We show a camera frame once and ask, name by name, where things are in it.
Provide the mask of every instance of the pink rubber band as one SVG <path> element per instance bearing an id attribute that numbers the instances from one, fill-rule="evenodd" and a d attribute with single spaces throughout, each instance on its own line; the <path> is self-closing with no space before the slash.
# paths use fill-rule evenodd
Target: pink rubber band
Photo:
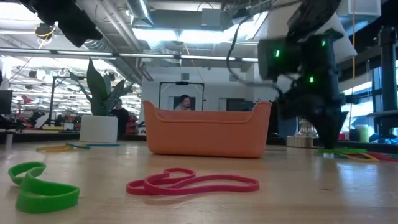
<path id="1" fill-rule="evenodd" d="M 191 175 L 179 178 L 168 178 L 171 172 L 184 172 Z M 205 185 L 199 187 L 187 187 L 190 184 L 204 182 L 208 180 L 234 180 L 244 182 L 242 185 Z M 160 184 L 173 184 L 168 187 L 159 187 Z M 174 168 L 166 169 L 163 174 L 156 174 L 146 177 L 144 180 L 136 180 L 127 184 L 127 192 L 136 195 L 187 195 L 198 194 L 205 192 L 228 191 L 228 192 L 253 192 L 259 190 L 260 183 L 256 179 L 241 177 L 238 175 L 206 175 L 202 177 L 195 177 L 193 170 Z"/>

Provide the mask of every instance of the potted plant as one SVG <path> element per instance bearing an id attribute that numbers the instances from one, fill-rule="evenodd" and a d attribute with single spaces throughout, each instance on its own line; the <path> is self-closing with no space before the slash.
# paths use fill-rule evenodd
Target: potted plant
<path id="1" fill-rule="evenodd" d="M 87 85 L 90 94 L 80 84 L 77 75 L 69 72 L 70 78 L 76 81 L 82 92 L 91 104 L 92 116 L 81 118 L 80 141 L 81 142 L 116 142 L 118 140 L 118 119 L 110 117 L 109 112 L 116 106 L 120 96 L 126 95 L 132 84 L 124 87 L 125 80 L 121 80 L 112 90 L 111 79 L 104 77 L 95 70 L 92 59 L 87 68 Z"/>

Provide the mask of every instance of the orange plastic container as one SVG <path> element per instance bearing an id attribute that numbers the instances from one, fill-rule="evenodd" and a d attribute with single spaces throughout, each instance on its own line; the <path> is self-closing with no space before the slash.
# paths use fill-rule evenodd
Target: orange plastic container
<path id="1" fill-rule="evenodd" d="M 258 158 L 266 149 L 272 103 L 253 111 L 170 111 L 144 101 L 147 144 L 155 154 Z"/>

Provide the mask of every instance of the monitor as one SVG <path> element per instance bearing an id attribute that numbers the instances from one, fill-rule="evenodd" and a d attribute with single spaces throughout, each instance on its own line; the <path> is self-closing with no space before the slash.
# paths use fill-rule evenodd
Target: monitor
<path id="1" fill-rule="evenodd" d="M 0 90 L 0 114 L 11 114 L 12 90 Z"/>

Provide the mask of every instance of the wooden table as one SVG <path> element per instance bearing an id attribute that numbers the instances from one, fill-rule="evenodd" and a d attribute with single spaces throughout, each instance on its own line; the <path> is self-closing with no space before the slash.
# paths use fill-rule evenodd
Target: wooden table
<path id="1" fill-rule="evenodd" d="M 398 164 L 363 163 L 316 156 L 311 149 L 267 148 L 261 159 L 152 155 L 145 142 L 89 151 L 38 153 L 15 144 L 0 151 L 1 223 L 398 223 Z M 45 215 L 14 208 L 18 187 L 7 176 L 14 164 L 44 161 L 42 179 L 81 187 L 78 206 Z M 238 174 L 257 178 L 253 193 L 183 197 L 134 196 L 125 185 L 168 167 L 198 175 Z"/>

